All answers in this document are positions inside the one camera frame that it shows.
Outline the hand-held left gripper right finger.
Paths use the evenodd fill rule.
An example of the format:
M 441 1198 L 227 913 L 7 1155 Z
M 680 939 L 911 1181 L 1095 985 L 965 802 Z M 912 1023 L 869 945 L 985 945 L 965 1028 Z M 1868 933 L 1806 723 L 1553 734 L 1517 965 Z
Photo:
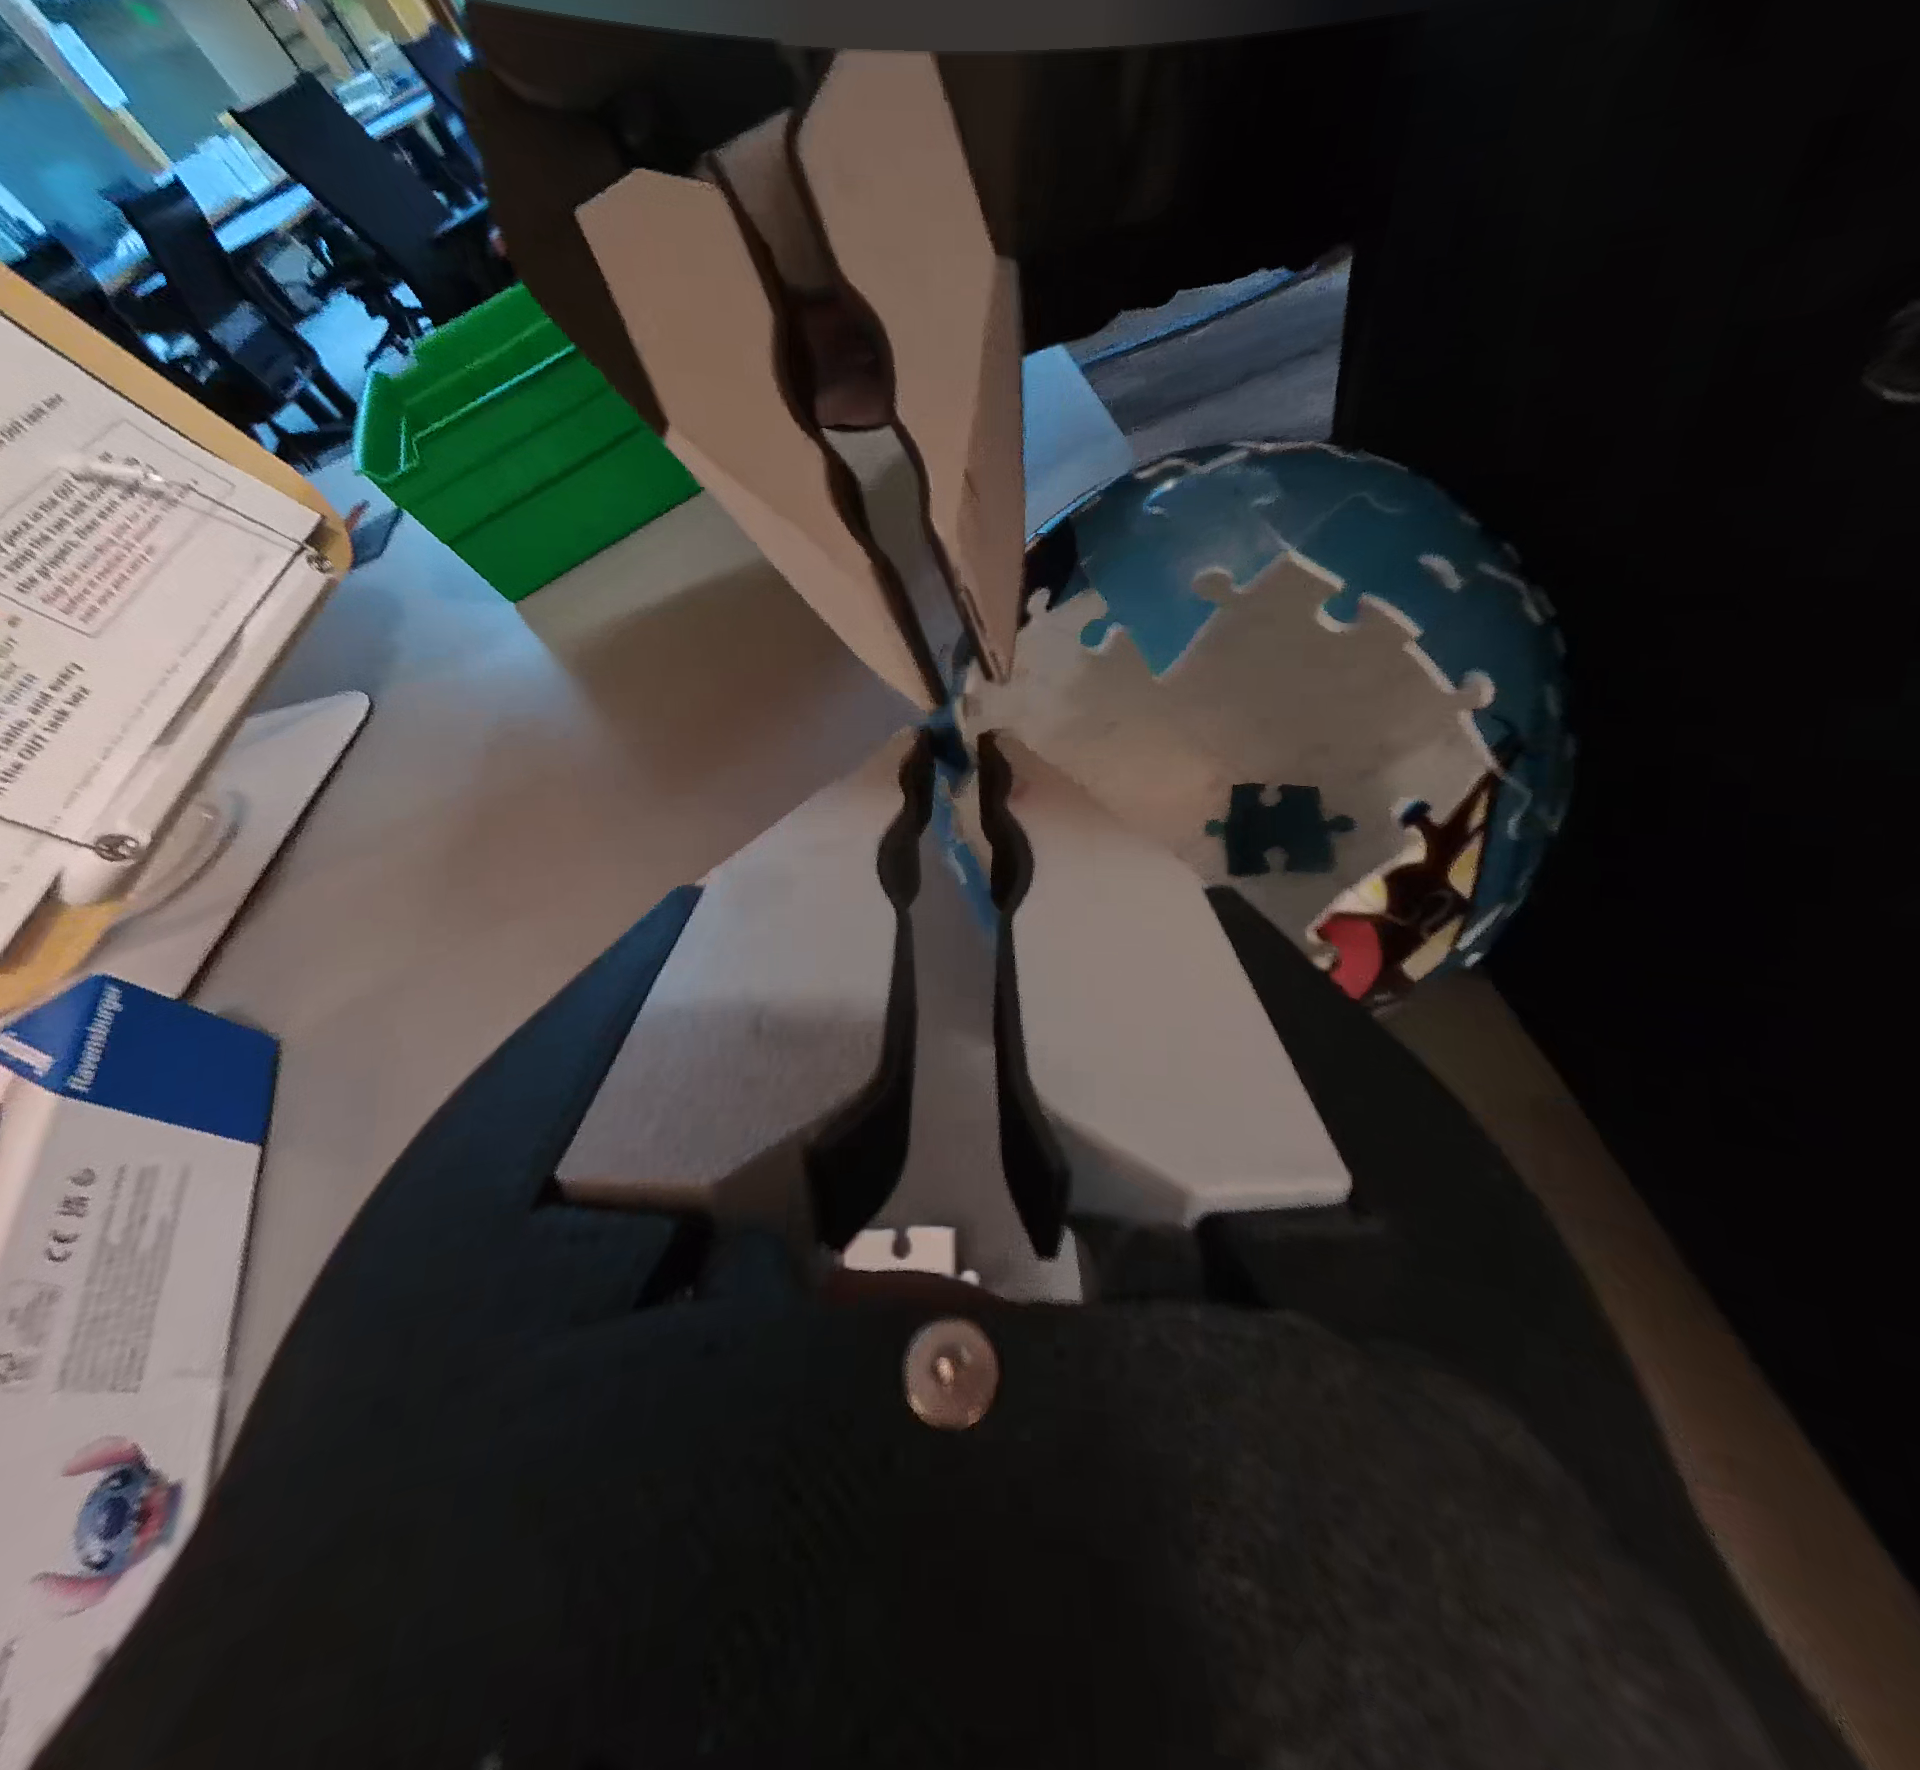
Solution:
M 1350 1175 L 1200 875 L 1008 734 L 976 746 L 1002 1175 L 1030 1248 L 1345 1204 Z

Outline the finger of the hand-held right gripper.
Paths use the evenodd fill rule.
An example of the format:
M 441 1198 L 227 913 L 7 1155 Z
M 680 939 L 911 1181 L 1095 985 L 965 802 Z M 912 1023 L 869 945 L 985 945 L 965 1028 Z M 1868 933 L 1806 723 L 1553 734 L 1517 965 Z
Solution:
M 633 169 L 576 221 L 665 440 L 805 606 L 914 712 L 939 707 L 939 567 L 924 484 L 889 422 L 818 416 L 805 305 L 840 301 L 791 115 L 694 173 Z
M 972 660 L 1005 683 L 1023 622 L 1019 274 L 993 245 L 939 61 L 835 53 L 791 127 L 802 214 L 877 347 L 933 563 Z

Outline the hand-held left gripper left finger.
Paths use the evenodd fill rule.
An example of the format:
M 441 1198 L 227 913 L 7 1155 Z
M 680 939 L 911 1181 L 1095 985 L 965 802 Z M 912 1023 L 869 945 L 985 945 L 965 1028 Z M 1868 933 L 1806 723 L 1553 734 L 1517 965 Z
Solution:
M 569 1204 L 844 1248 L 901 1178 L 924 732 L 706 873 L 559 1158 Z

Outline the blue puzzle ball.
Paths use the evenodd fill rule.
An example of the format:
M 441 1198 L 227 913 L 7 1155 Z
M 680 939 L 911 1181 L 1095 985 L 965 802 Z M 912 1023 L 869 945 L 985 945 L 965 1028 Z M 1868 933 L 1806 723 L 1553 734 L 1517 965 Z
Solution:
M 1570 807 L 1564 638 L 1517 555 L 1446 491 L 1329 442 L 1204 442 L 1027 544 L 1013 677 L 955 675 L 1007 729 L 1236 892 L 1346 996 L 1478 966 Z M 1227 875 L 1235 782 L 1350 816 L 1325 875 Z

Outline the cartoon printed puzzle box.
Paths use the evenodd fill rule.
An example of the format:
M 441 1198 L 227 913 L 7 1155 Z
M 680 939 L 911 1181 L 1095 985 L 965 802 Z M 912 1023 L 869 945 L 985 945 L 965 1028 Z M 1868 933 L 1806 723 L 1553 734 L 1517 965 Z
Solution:
M 278 1051 L 94 974 L 2 1031 L 2 1764 L 29 1765 L 204 1507 Z

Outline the person's right hand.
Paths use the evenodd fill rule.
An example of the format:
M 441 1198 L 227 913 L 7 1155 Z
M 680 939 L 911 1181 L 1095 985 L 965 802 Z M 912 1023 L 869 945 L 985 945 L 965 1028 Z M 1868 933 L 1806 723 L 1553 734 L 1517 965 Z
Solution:
M 815 422 L 845 434 L 887 426 L 890 367 L 868 318 L 838 292 L 802 292 L 794 310 Z

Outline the black office chair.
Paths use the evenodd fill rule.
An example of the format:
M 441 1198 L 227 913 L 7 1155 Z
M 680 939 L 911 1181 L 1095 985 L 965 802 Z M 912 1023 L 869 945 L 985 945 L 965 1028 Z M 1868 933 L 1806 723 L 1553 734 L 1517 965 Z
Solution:
M 343 449 L 354 399 L 272 288 L 215 241 L 214 223 L 182 183 L 123 181 L 107 199 L 162 277 L 171 311 L 204 361 L 212 405 L 253 434 L 270 431 L 286 459 Z
M 508 288 L 485 208 L 447 210 L 313 78 L 227 114 L 367 248 L 387 288 L 412 292 L 429 324 L 452 322 Z

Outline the green plastic bin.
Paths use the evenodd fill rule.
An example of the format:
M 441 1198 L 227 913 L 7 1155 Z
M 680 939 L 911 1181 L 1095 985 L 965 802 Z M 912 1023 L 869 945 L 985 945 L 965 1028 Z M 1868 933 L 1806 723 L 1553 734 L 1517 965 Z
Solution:
M 368 372 L 353 454 L 511 603 L 698 495 L 521 284 Z

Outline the dark blue jigsaw piece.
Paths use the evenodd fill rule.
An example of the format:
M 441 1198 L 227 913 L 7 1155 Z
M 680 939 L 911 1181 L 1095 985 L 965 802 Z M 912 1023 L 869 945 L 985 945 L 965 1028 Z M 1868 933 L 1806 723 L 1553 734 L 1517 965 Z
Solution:
M 1280 857 L 1280 873 L 1325 875 L 1332 870 L 1336 840 L 1354 830 L 1350 816 L 1322 807 L 1317 787 L 1293 782 L 1235 782 L 1227 814 L 1204 823 L 1233 879 L 1271 873 L 1271 854 Z

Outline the clipped instruction sheet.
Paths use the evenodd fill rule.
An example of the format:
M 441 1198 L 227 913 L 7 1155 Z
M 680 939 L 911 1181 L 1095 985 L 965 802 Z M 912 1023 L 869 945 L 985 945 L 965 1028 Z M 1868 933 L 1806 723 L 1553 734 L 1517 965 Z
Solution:
M 320 603 L 325 513 L 2 331 L 2 939 L 105 898 Z

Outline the person's dark clothing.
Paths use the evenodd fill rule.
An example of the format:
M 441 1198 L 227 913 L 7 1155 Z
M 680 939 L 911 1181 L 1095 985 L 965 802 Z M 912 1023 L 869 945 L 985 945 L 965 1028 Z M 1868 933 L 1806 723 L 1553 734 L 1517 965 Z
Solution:
M 1332 439 L 1567 640 L 1494 981 L 1916 1577 L 1916 0 L 982 58 L 1029 342 L 1350 257 Z

